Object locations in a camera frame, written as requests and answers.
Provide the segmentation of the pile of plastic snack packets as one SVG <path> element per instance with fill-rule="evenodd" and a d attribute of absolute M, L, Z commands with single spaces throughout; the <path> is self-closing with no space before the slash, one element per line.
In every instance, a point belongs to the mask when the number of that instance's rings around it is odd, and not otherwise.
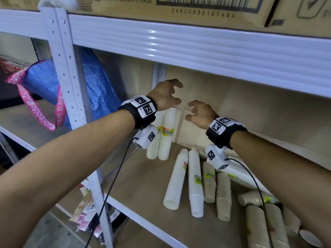
<path fill-rule="evenodd" d="M 99 243 L 103 245 L 105 243 L 104 236 L 101 230 L 101 226 L 97 221 L 98 215 L 96 207 L 94 205 L 92 194 L 86 186 L 79 185 L 78 188 L 80 189 L 83 198 L 78 204 L 69 221 L 77 225 L 77 231 L 86 233 L 91 233 L 93 226 L 98 223 L 94 231 L 94 236 L 97 238 Z M 123 222 L 126 221 L 127 217 L 110 204 L 108 204 L 108 208 L 113 233 L 115 233 L 117 229 L 123 224 Z"/>

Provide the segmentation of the white metal shelving rack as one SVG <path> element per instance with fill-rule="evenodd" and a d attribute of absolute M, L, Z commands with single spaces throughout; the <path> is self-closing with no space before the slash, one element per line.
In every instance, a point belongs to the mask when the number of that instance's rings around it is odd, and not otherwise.
<path fill-rule="evenodd" d="M 62 91 L 85 85 L 77 46 L 331 99 L 331 38 L 0 8 L 0 32 L 48 40 Z"/>

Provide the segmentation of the red patterned packet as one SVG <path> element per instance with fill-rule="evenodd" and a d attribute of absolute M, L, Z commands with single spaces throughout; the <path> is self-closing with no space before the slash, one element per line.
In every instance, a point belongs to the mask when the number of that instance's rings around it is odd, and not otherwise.
<path fill-rule="evenodd" d="M 16 73 L 27 67 L 31 66 L 31 63 L 18 60 L 16 58 L 1 55 L 0 54 L 0 67 L 6 74 Z"/>

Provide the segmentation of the white paper cup sleeve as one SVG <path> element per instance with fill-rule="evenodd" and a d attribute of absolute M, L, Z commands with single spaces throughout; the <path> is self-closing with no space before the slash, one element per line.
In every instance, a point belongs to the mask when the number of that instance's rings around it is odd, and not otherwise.
<path fill-rule="evenodd" d="M 152 123 L 153 125 L 156 126 L 158 133 L 147 148 L 147 158 L 149 159 L 155 159 L 158 156 L 158 150 L 159 150 L 159 142 L 160 142 L 160 137 L 162 133 L 162 127 L 163 127 L 163 116 L 164 112 L 163 111 L 158 111 L 155 114 L 156 119 Z"/>
<path fill-rule="evenodd" d="M 188 152 L 188 189 L 191 214 L 201 218 L 204 215 L 204 192 L 201 177 L 201 164 L 198 151 Z"/>
<path fill-rule="evenodd" d="M 163 205 L 170 210 L 177 210 L 180 204 L 180 198 L 184 179 L 188 167 L 188 150 L 180 150 L 172 171 L 171 178 L 163 199 Z"/>
<path fill-rule="evenodd" d="M 169 108 L 166 110 L 163 117 L 163 127 L 159 142 L 158 158 L 160 160 L 167 160 L 172 145 L 172 138 L 174 134 L 174 127 L 176 123 L 176 108 Z"/>
<path fill-rule="evenodd" d="M 226 169 L 216 170 L 217 172 L 226 173 L 235 180 L 244 182 L 253 188 L 257 188 L 256 185 L 258 185 L 261 191 L 271 194 L 271 192 L 257 179 L 257 177 L 253 173 L 250 173 L 251 171 L 247 165 L 245 163 L 241 163 L 241 159 L 227 157 L 227 160 L 230 161 L 230 165 Z"/>

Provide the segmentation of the pile of brown cup sleeves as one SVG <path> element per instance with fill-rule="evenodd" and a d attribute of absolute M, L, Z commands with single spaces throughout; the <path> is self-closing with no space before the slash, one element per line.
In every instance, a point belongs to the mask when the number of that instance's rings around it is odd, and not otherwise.
<path fill-rule="evenodd" d="M 223 172 L 217 172 L 207 162 L 207 155 L 198 152 L 206 161 L 202 165 L 202 183 L 206 203 L 216 203 L 217 217 L 230 221 L 232 195 L 231 183 L 249 189 L 237 196 L 238 203 L 246 210 L 247 242 L 249 248 L 291 248 L 288 233 L 299 234 L 305 242 L 323 248 L 321 241 L 310 231 L 303 229 L 301 221 L 272 194 L 250 187 Z"/>

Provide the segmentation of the person's right forearm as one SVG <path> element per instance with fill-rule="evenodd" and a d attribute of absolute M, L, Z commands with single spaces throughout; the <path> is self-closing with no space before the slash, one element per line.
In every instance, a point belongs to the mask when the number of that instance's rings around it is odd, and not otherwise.
<path fill-rule="evenodd" d="M 331 248 L 331 171 L 247 131 L 230 146 L 258 180 Z"/>

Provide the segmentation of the person's left hand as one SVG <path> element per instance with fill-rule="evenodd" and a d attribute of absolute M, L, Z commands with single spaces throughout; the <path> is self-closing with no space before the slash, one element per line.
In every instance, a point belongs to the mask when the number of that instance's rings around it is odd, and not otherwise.
<path fill-rule="evenodd" d="M 164 111 L 171 107 L 168 107 L 168 99 L 174 97 L 175 87 L 183 88 L 183 84 L 178 79 L 170 79 L 160 82 L 156 87 L 147 95 L 157 106 L 157 111 Z"/>

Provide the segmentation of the person's left forearm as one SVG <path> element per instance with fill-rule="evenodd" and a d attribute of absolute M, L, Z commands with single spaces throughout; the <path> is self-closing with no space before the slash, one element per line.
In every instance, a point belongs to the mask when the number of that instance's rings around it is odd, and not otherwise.
<path fill-rule="evenodd" d="M 48 142 L 0 175 L 0 248 L 23 248 L 43 216 L 134 127 L 132 114 L 119 110 Z"/>

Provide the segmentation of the black marker wristband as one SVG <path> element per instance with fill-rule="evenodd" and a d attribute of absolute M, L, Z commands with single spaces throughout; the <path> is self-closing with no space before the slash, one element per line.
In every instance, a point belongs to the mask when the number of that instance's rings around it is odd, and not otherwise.
<path fill-rule="evenodd" d="M 129 111 L 135 120 L 135 129 L 144 129 L 156 119 L 156 102 L 149 96 L 137 95 L 124 101 L 119 110 Z"/>
<path fill-rule="evenodd" d="M 230 145 L 232 135 L 237 131 L 248 131 L 243 124 L 230 117 L 217 117 L 209 125 L 206 135 L 218 148 L 233 148 Z"/>

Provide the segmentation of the person's right hand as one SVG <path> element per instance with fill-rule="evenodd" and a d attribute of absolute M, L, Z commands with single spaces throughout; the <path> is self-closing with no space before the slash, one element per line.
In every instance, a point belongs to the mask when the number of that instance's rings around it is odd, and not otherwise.
<path fill-rule="evenodd" d="M 193 107 L 191 113 L 195 115 L 195 121 L 190 122 L 201 129 L 207 130 L 212 121 L 219 117 L 213 108 L 204 102 L 193 100 L 188 103 L 188 106 Z"/>

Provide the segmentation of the large barcode cardboard box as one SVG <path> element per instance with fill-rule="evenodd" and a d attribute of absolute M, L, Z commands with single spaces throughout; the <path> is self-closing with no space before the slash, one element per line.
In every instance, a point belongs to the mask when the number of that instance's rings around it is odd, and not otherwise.
<path fill-rule="evenodd" d="M 38 11 L 40 0 L 0 0 L 0 8 Z M 231 29 L 263 28 L 276 0 L 77 0 L 90 16 Z"/>

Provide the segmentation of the white plastic hook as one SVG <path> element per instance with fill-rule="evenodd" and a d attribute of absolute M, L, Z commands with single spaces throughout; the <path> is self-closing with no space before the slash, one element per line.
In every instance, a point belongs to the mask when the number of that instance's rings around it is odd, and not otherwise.
<path fill-rule="evenodd" d="M 68 12 L 79 11 L 81 9 L 77 0 L 40 0 L 38 9 L 47 8 L 64 8 Z"/>

